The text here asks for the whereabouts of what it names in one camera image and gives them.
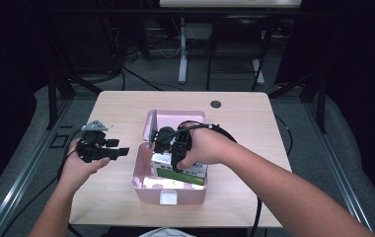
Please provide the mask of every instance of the pink storage case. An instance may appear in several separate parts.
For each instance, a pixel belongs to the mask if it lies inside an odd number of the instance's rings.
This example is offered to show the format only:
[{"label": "pink storage case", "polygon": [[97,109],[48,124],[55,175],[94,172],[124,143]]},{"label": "pink storage case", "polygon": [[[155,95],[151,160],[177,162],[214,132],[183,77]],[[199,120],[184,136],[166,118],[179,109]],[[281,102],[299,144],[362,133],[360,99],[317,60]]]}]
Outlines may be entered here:
[{"label": "pink storage case", "polygon": [[[150,111],[145,121],[142,136],[148,140],[152,112]],[[198,111],[167,111],[157,110],[157,126],[171,126],[174,130],[186,120],[205,122],[204,112]],[[141,201],[154,204],[201,204],[205,200],[207,179],[204,186],[157,177],[151,166],[153,148],[148,148],[148,142],[139,145],[132,186]]]}]

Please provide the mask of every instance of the white desk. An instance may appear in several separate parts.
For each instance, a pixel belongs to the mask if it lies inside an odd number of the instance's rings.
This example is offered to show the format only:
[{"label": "white desk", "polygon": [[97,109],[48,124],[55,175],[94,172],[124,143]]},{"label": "white desk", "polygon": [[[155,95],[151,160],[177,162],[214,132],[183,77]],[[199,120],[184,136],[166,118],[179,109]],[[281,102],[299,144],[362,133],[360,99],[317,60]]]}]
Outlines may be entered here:
[{"label": "white desk", "polygon": [[[160,6],[166,8],[296,8],[301,6],[301,0],[160,0]],[[179,83],[185,84],[188,71],[188,53],[186,51],[186,24],[181,22],[181,65],[179,67]],[[253,61],[255,70],[259,68],[259,62]],[[261,73],[258,84],[263,85],[264,79]]]},{"label": "white desk", "polygon": [[[213,109],[211,101],[222,107]],[[227,92],[103,92],[89,121],[110,128],[107,138],[130,147],[129,154],[111,161],[92,175],[73,199],[70,223],[114,226],[251,227],[256,195],[223,165],[208,168],[205,201],[198,205],[160,205],[141,202],[131,185],[137,148],[148,111],[195,110],[206,122],[220,124],[236,140],[290,171],[272,108],[263,93]],[[280,227],[263,206],[260,227]]]}]

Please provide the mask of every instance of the forearm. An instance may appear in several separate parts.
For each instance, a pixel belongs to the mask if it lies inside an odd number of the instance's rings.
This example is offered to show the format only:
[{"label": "forearm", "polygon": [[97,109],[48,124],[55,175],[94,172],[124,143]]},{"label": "forearm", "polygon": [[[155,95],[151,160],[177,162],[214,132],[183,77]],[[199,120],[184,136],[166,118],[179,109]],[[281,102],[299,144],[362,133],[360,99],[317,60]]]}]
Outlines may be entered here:
[{"label": "forearm", "polygon": [[74,191],[58,185],[29,236],[66,236]]},{"label": "forearm", "polygon": [[369,236],[347,211],[300,177],[235,144],[223,161],[293,236]]}]

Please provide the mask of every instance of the hand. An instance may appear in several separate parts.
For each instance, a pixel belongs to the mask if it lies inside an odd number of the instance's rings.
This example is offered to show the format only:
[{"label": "hand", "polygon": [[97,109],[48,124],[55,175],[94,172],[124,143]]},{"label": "hand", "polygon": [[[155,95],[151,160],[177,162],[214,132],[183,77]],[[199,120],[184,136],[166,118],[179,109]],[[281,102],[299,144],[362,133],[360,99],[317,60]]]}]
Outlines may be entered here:
[{"label": "hand", "polygon": [[187,157],[178,163],[178,169],[184,170],[195,163],[217,164],[223,163],[227,152],[236,143],[224,135],[209,128],[195,128],[189,131],[191,136],[191,150]]},{"label": "hand", "polygon": [[92,174],[107,166],[111,161],[110,158],[103,158],[92,163],[84,162],[76,151],[79,140],[80,138],[77,138],[71,142],[69,155],[59,180],[59,185],[66,186],[72,192],[77,192]]}]

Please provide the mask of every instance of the person's left arm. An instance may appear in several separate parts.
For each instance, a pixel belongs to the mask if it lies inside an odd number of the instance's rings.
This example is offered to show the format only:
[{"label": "person's left arm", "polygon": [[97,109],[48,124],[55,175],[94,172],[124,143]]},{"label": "person's left arm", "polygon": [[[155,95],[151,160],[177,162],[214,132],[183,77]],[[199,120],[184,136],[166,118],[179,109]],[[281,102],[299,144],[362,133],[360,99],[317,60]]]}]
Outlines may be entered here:
[{"label": "person's left arm", "polygon": [[74,195],[90,175],[110,162],[109,158],[104,158],[85,163],[75,152],[78,140],[71,143],[69,148],[71,153],[65,161],[61,179],[29,236],[66,236]]}]

